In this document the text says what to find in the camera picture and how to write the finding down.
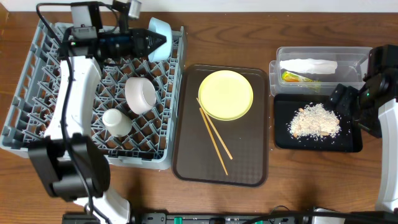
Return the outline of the light blue bowl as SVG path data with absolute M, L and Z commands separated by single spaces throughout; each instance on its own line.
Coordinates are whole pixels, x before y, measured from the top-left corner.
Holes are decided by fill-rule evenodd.
M 150 62 L 167 60 L 172 52 L 172 30 L 169 23 L 152 17 L 149 22 L 150 37 L 152 37 Z

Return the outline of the white napkin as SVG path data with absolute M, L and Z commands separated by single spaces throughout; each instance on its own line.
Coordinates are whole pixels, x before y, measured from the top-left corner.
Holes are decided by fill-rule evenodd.
M 327 75 L 336 72 L 338 62 L 308 58 L 283 60 L 279 65 L 290 72 Z

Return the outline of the white cup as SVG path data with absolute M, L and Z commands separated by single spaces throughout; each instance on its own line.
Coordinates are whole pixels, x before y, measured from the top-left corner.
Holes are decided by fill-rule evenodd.
M 117 109 L 106 110 L 102 122 L 112 136 L 127 136 L 132 129 L 132 120 Z

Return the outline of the pile of rice scraps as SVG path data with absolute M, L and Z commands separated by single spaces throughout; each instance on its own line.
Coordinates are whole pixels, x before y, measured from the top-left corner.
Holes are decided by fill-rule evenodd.
M 287 123 L 287 130 L 295 139 L 326 137 L 335 138 L 341 131 L 340 119 L 333 112 L 325 109 L 322 103 L 305 105 L 294 112 Z

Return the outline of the pink bowl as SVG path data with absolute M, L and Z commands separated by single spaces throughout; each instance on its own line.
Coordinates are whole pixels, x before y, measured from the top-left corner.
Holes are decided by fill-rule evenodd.
M 125 84 L 125 96 L 128 106 L 135 114 L 151 110 L 156 104 L 156 92 L 147 78 L 131 77 Z

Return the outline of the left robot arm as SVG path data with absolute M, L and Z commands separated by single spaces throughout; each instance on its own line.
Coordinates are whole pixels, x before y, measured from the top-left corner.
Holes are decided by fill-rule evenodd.
M 73 25 L 57 37 L 61 82 L 55 111 L 44 137 L 31 142 L 29 159 L 51 197 L 80 204 L 83 215 L 65 215 L 64 223 L 134 223 L 131 204 L 110 186 L 109 162 L 91 138 L 95 91 L 107 59 L 168 58 L 172 31 L 151 19 L 148 29 L 130 28 L 139 1 L 114 1 L 116 27 L 103 30 L 99 1 L 70 4 Z

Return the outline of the wooden chopstick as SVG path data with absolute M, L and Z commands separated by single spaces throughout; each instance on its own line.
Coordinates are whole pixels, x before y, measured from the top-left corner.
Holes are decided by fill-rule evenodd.
M 196 98 L 196 100 L 197 100 L 198 104 L 200 105 L 200 112 L 202 113 L 203 120 L 204 120 L 204 122 L 205 122 L 206 127 L 208 128 L 208 132 L 209 132 L 210 137 L 211 137 L 212 139 L 214 139 L 213 133 L 212 133 L 212 131 L 210 130 L 210 128 L 212 128 L 213 131 L 214 131 L 214 133 L 216 134 L 217 138 L 219 139 L 221 145 L 223 146 L 224 150 L 226 151 L 226 153 L 227 153 L 229 159 L 230 159 L 230 160 L 233 160 L 232 154 L 230 153 L 228 147 L 227 147 L 226 144 L 224 143 L 224 141 L 223 141 L 221 135 L 219 134 L 217 128 L 216 128 L 215 125 L 213 124 L 213 122 L 212 122 L 211 118 L 209 117 L 209 115 L 203 110 L 203 108 L 202 108 L 202 106 L 201 106 L 201 103 L 200 103 L 200 100 L 199 100 L 198 98 Z
M 210 136 L 210 139 L 211 139 L 211 141 L 212 141 L 212 144 L 213 144 L 213 146 L 214 146 L 214 149 L 215 149 L 215 151 L 216 151 L 216 154 L 217 154 L 217 156 L 218 156 L 218 159 L 220 160 L 221 166 L 222 166 L 222 168 L 223 168 L 225 174 L 228 176 L 228 171 L 227 171 L 227 169 L 226 169 L 226 166 L 225 166 L 225 164 L 224 164 L 223 158 L 222 158 L 222 156 L 221 156 L 221 154 L 220 154 L 220 151 L 219 151 L 219 149 L 218 149 L 217 143 L 216 143 L 216 141 L 215 141 L 215 139 L 214 139 L 213 133 L 211 132 L 210 126 L 209 126 L 209 124 L 208 124 L 208 120 L 207 120 L 207 118 L 206 118 L 206 116 L 205 116 L 205 112 L 202 110 L 202 108 L 199 108 L 199 110 L 200 110 L 200 114 L 201 114 L 201 116 L 202 116 L 202 118 L 203 118 L 204 124 L 205 124 L 205 126 L 206 126 L 206 129 L 207 129 L 207 131 L 208 131 L 208 134 L 209 134 L 209 136 Z

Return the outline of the green orange snack wrapper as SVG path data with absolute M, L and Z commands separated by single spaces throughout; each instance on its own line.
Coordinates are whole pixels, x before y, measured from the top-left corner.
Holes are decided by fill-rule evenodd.
M 281 75 L 281 79 L 284 82 L 287 83 L 312 83 L 312 82 L 318 82 L 318 80 L 312 80 L 310 78 L 307 77 L 303 77 L 301 75 L 297 75 L 295 73 L 289 72 L 289 71 L 285 71 L 282 75 Z M 319 92 L 321 86 L 320 85 L 307 85 L 307 88 L 310 90 L 313 90 L 315 92 Z

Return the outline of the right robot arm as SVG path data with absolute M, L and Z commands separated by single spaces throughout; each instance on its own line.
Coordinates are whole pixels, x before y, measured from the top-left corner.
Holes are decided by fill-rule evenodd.
M 397 213 L 397 46 L 369 52 L 360 89 L 339 84 L 329 101 L 354 126 L 382 139 L 382 171 L 375 209 Z

